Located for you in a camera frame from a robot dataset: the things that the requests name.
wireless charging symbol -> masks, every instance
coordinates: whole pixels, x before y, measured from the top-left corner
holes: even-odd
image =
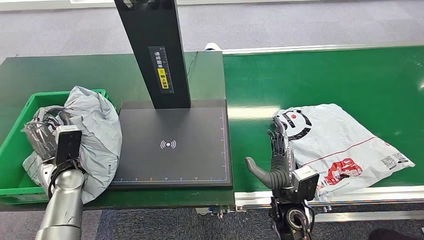
[[[177,146],[177,142],[175,140],[173,140],[172,142],[166,142],[164,140],[162,140],[160,142],[160,148],[164,149],[164,148],[172,148],[174,149]]]

yellow label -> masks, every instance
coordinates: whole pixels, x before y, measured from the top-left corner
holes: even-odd
[[[162,85],[162,88],[169,89],[165,68],[158,68],[157,73],[159,74],[160,85]]]

qr code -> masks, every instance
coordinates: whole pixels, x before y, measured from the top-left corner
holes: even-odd
[[[407,157],[405,157],[400,152],[393,154],[393,157],[395,157],[398,160],[398,162],[397,162],[398,164],[408,162]]]
[[[396,163],[397,161],[394,160],[391,156],[386,156],[385,158],[383,158],[381,160],[381,162],[388,168],[388,169],[393,169],[394,167],[396,167]]]

gray carpet floor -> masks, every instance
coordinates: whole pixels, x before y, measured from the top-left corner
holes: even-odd
[[[184,50],[197,51],[209,42],[241,49],[424,41],[423,10],[423,0],[341,0],[193,5],[179,7],[178,13]],[[6,57],[131,52],[114,8],[0,12],[0,63]],[[359,210],[353,206],[349,211]],[[43,212],[0,212],[0,240],[33,239],[42,217]],[[365,240],[387,223],[423,237],[423,221],[318,223],[313,234],[317,240]],[[193,209],[148,209],[85,211],[82,239],[250,240],[275,235],[266,210],[216,219]]]
[[[100,223],[96,240],[277,239],[267,209],[231,213],[223,219],[196,214],[194,209],[104,210]],[[367,240],[378,228],[424,239],[423,226],[424,220],[316,223],[312,239]]]

black circle logo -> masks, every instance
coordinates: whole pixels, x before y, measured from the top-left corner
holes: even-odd
[[[284,125],[290,141],[299,140],[311,131],[312,123],[301,110],[288,110],[277,117]]]

